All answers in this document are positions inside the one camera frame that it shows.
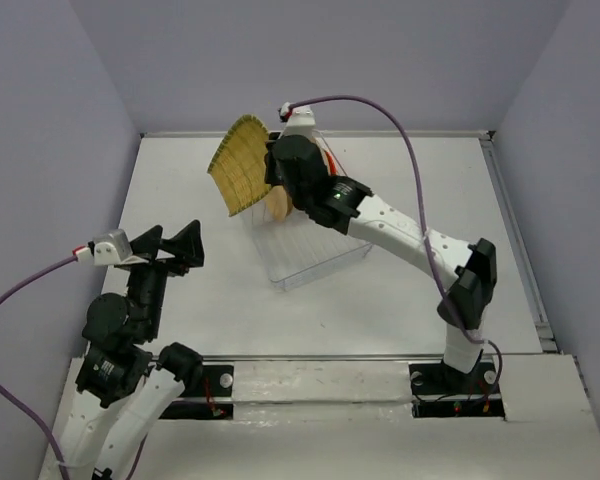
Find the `cream plate with leaf pattern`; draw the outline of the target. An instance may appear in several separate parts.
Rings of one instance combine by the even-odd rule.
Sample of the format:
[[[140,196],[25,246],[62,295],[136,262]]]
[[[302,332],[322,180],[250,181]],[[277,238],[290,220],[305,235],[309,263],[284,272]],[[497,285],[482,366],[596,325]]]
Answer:
[[[326,166],[327,171],[330,172],[330,162],[329,162],[328,153],[326,152],[325,148],[323,147],[321,141],[315,136],[315,132],[312,132],[312,134],[310,136],[310,140],[313,144],[315,144],[318,147],[322,161],[323,161],[324,165]]]

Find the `orange round plate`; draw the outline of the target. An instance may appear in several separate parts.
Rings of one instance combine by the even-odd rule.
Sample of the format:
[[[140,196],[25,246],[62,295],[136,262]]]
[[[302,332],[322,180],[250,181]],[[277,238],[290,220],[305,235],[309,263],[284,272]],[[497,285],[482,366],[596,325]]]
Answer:
[[[327,163],[328,163],[330,174],[337,175],[338,174],[338,164],[337,164],[334,156],[329,151],[326,151],[325,155],[327,158]]]

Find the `plain yellow round plate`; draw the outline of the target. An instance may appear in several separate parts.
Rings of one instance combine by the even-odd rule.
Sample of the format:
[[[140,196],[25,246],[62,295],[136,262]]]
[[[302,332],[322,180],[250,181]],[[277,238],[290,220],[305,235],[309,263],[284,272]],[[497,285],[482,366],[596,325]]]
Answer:
[[[277,222],[283,222],[293,210],[291,197],[282,185],[273,186],[264,201],[268,212]]]

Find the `yellow green bamboo-pattern plate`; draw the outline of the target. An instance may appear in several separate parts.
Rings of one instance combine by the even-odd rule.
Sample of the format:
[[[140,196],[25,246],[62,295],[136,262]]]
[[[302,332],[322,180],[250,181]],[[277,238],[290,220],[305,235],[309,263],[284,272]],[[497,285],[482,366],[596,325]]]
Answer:
[[[271,190],[265,182],[269,131],[255,115],[240,116],[215,151],[207,173],[233,217],[262,200]]]

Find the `white wire dish rack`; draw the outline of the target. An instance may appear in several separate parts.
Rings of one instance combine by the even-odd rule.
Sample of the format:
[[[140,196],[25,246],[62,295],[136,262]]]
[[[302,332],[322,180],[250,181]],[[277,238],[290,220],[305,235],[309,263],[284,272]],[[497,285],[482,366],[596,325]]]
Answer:
[[[315,224],[294,206],[283,222],[277,222],[264,198],[240,218],[269,281],[279,290],[289,291],[343,270],[362,261],[372,249],[368,242]]]

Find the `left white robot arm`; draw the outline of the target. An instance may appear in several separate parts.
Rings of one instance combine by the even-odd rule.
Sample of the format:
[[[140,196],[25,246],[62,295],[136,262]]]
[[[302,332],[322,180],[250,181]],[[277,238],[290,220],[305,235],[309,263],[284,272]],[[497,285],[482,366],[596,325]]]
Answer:
[[[180,343],[158,355],[143,346],[158,336],[167,280],[204,264],[201,224],[171,238],[156,225],[135,239],[121,229],[74,251],[80,263],[128,272],[122,294],[89,305],[82,337],[88,349],[54,461],[43,479],[117,479],[151,427],[180,395],[201,383],[203,358]]]

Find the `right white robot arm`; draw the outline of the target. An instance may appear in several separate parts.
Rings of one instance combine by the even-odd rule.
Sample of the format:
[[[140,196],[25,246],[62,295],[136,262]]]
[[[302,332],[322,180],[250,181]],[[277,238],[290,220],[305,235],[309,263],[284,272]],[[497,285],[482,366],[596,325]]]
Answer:
[[[437,313],[447,325],[440,379],[453,392],[471,386],[484,350],[483,314],[497,284],[495,245],[422,228],[368,186],[331,174],[320,147],[304,136],[269,139],[264,163],[266,183],[282,187],[314,223],[378,246],[434,280]]]

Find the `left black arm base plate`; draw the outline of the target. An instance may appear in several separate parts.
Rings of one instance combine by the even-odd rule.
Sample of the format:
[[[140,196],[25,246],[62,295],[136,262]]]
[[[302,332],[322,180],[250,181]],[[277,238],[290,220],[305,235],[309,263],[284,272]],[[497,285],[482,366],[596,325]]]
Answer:
[[[234,365],[205,364],[201,379],[174,400],[160,420],[219,421],[232,420]]]

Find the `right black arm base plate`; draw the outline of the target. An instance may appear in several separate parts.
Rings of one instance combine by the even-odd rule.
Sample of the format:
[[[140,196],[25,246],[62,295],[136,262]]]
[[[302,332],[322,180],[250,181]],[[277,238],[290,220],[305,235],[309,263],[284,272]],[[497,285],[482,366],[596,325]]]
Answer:
[[[506,417],[499,387],[494,386],[496,367],[480,362],[468,374],[442,362],[409,366],[412,414],[417,419]]]

